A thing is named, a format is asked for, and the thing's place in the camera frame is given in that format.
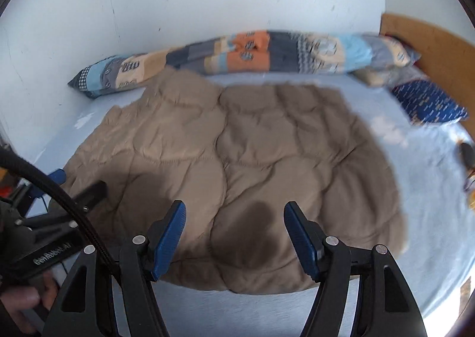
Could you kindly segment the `person's left hand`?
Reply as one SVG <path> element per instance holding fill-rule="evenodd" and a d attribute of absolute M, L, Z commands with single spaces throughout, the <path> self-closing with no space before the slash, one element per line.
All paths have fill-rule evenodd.
<path fill-rule="evenodd" d="M 23 311 L 33 309 L 42 304 L 51 310 L 58 294 L 58 285 L 51 270 L 42 275 L 43 293 L 40 294 L 33 286 L 10 288 L 1 294 L 1 303 L 22 333 L 27 335 L 36 332 L 35 327 L 27 320 Z"/>

